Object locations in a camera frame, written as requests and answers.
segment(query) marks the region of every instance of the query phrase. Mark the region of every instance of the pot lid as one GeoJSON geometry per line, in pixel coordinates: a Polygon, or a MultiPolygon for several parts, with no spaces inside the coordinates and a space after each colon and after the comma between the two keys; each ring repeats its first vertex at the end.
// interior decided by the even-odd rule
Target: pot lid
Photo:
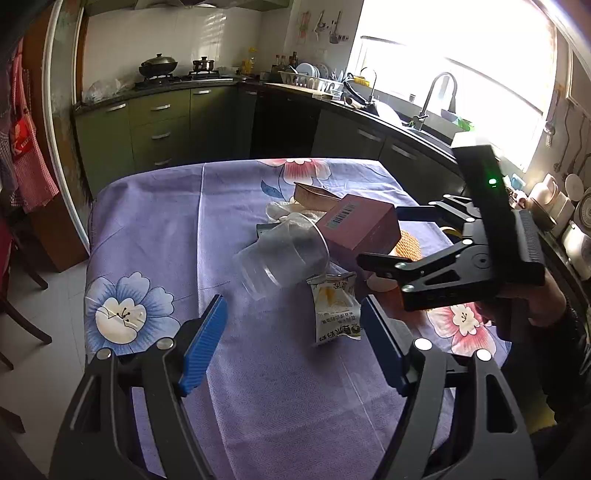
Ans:
{"type": "Polygon", "coordinates": [[[142,65],[161,65],[165,63],[177,63],[177,61],[172,57],[163,57],[161,53],[157,53],[153,59],[146,60],[142,65]]]}

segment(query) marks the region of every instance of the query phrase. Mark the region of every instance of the pink flower print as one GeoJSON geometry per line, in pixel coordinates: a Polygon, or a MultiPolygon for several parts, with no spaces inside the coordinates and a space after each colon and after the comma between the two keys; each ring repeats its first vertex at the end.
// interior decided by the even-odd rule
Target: pink flower print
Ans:
{"type": "Polygon", "coordinates": [[[325,160],[319,158],[270,158],[259,160],[271,167],[283,169],[283,179],[293,185],[295,182],[312,185],[312,178],[328,180],[330,167],[325,160]]]}
{"type": "Polygon", "coordinates": [[[433,309],[427,312],[427,317],[440,337],[453,337],[452,353],[472,356],[476,350],[484,348],[491,355],[495,354],[495,341],[473,303],[433,309]]]}

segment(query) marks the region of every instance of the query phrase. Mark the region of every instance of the kitchen cabinet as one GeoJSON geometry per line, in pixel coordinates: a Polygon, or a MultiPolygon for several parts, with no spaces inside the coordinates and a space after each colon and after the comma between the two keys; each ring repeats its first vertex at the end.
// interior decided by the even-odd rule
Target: kitchen cabinet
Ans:
{"type": "Polygon", "coordinates": [[[283,92],[259,92],[252,125],[251,158],[309,157],[320,115],[318,101],[283,92]]]}
{"type": "Polygon", "coordinates": [[[233,157],[237,95],[236,87],[190,91],[190,148],[194,163],[233,157]]]}
{"type": "Polygon", "coordinates": [[[176,90],[133,98],[129,101],[129,123],[135,127],[188,116],[189,97],[189,90],[176,90]]]}
{"type": "Polygon", "coordinates": [[[136,172],[183,164],[188,154],[189,117],[133,127],[131,142],[136,172]]]}
{"type": "Polygon", "coordinates": [[[236,114],[236,139],[234,158],[251,157],[252,124],[255,118],[256,92],[238,89],[238,108],[236,114]]]}
{"type": "Polygon", "coordinates": [[[322,110],[312,146],[312,157],[377,160],[385,135],[353,120],[322,110]]]}
{"type": "Polygon", "coordinates": [[[135,173],[127,102],[77,116],[76,134],[94,198],[112,181],[135,173]]]}
{"type": "Polygon", "coordinates": [[[459,175],[393,137],[386,140],[379,161],[421,205],[441,200],[446,193],[461,195],[464,190],[459,175]]]}

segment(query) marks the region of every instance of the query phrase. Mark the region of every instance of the plastic bag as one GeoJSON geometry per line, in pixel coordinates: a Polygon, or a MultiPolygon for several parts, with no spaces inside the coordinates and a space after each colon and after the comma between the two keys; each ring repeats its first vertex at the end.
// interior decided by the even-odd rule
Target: plastic bag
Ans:
{"type": "Polygon", "coordinates": [[[317,275],[307,280],[316,311],[316,345],[347,336],[361,340],[361,305],[355,298],[355,272],[317,275]]]}
{"type": "Polygon", "coordinates": [[[82,101],[84,103],[96,103],[107,98],[113,98],[121,92],[132,88],[135,84],[134,79],[111,79],[97,80],[88,90],[82,92],[82,101]]]}

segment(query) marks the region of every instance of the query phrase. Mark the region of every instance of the rice cooker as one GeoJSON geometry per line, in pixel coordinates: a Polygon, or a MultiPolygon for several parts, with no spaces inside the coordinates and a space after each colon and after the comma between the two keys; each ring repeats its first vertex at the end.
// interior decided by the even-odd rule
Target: rice cooker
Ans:
{"type": "Polygon", "coordinates": [[[584,233],[571,220],[562,236],[562,244],[569,257],[569,263],[577,271],[581,280],[591,277],[591,236],[584,233]]]}

